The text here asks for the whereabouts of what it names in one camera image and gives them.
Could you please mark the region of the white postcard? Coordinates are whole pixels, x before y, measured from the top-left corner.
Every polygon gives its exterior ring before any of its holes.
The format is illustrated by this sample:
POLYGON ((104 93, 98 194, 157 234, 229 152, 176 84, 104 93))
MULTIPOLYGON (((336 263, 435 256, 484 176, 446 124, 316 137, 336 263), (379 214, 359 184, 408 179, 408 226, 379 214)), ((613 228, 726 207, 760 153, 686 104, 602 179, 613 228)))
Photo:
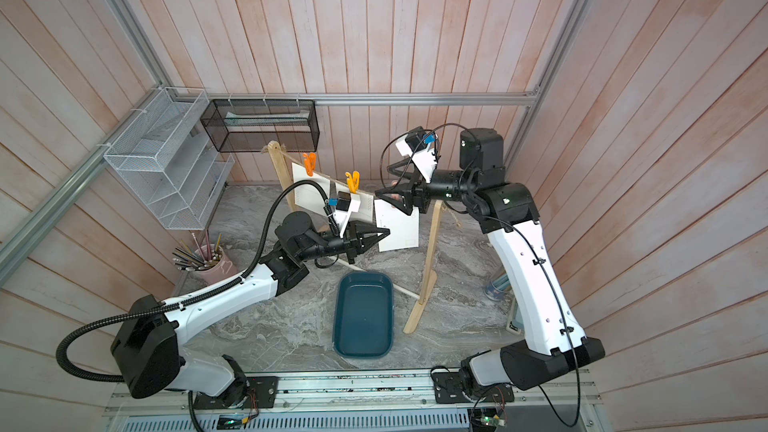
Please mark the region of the white postcard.
POLYGON ((361 206, 359 194, 351 194, 341 185, 336 187, 335 204, 333 205, 333 218, 339 227, 339 235, 343 236, 352 215, 357 213, 361 206))
MULTIPOLYGON (((293 181, 298 182, 301 180, 310 180, 318 184, 326 193, 327 197, 330 197, 330 179, 319 175, 314 172, 312 176, 306 173, 306 169, 303 165, 292 163, 293 181)), ((313 186, 301 186, 294 190, 295 203, 298 207, 301 207, 307 211, 324 215, 323 207, 325 200, 321 197, 318 190, 313 186)))
POLYGON ((384 200, 374 200, 376 226, 389 230, 378 243, 380 252, 416 248, 419 246, 419 215, 407 215, 384 200))

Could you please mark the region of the yellow orange clothespin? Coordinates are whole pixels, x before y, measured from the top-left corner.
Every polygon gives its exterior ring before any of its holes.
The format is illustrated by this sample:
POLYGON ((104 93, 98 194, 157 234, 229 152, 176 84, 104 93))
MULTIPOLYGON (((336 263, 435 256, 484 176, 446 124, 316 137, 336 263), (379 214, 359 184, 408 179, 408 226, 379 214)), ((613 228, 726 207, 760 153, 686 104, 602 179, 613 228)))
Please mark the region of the yellow orange clothespin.
POLYGON ((346 185, 351 194, 356 194, 360 187, 360 173, 358 171, 346 172, 346 185))

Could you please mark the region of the dark orange clothespin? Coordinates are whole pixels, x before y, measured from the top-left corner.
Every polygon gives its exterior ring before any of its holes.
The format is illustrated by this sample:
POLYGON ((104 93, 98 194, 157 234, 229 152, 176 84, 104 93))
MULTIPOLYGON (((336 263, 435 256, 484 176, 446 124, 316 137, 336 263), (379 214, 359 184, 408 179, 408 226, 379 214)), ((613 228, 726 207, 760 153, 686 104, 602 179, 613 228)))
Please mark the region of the dark orange clothespin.
POLYGON ((315 152, 302 154, 303 166, 308 177, 312 177, 317 167, 317 156, 315 152))

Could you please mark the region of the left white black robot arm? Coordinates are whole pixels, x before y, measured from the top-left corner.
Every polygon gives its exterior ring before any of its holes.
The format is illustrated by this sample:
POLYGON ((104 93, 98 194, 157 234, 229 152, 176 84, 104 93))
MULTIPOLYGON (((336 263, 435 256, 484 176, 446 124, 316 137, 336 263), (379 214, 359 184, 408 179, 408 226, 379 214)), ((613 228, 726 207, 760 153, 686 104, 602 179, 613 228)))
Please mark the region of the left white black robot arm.
POLYGON ((184 351, 195 335, 257 302, 272 299, 299 284, 309 273, 307 262, 320 257, 365 253, 390 231, 351 221, 343 235, 316 230, 305 212, 293 212, 276 230, 272 251, 258 259, 243 278, 226 278, 194 293, 163 302, 153 296, 137 300, 111 346, 131 396, 144 399, 163 390, 191 391, 241 405, 249 380, 229 355, 209 357, 184 351))

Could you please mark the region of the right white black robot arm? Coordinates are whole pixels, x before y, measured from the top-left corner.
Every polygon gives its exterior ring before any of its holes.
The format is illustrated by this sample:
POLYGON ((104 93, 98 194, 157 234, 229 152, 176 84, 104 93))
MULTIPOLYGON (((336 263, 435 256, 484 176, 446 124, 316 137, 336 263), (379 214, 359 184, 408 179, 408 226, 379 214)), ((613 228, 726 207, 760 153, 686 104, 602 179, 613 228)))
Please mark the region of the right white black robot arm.
POLYGON ((435 130, 414 128, 392 140, 402 159, 388 166, 397 180, 377 198, 405 214, 424 213, 434 201, 460 202, 499 256, 523 321, 524 338, 462 361, 464 389, 477 393, 501 383, 528 390, 605 356, 573 316, 546 250, 530 191, 506 180, 503 137, 491 128, 463 128, 459 167, 438 167, 435 130))

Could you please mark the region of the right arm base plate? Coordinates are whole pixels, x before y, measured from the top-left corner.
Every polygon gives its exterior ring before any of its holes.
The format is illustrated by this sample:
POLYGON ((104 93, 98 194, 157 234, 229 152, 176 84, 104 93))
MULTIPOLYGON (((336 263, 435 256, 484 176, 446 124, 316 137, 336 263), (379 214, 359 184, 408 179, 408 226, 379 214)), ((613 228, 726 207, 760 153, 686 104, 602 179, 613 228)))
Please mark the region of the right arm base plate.
POLYGON ((463 378, 460 372, 450 371, 446 367, 436 367, 429 371, 434 399, 438 404, 474 404, 494 403, 504 406, 512 403, 514 391, 510 384, 478 386, 474 388, 463 378))

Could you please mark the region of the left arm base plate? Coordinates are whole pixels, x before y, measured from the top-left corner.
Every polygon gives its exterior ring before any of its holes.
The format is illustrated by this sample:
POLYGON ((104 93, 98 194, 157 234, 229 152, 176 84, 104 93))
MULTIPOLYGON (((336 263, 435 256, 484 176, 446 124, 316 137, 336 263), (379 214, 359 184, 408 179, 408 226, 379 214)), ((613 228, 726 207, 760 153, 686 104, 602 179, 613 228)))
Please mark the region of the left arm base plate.
POLYGON ((278 376, 248 376, 235 381, 220 395, 212 397, 198 393, 193 399, 194 410, 269 409, 274 406, 278 392, 278 376))

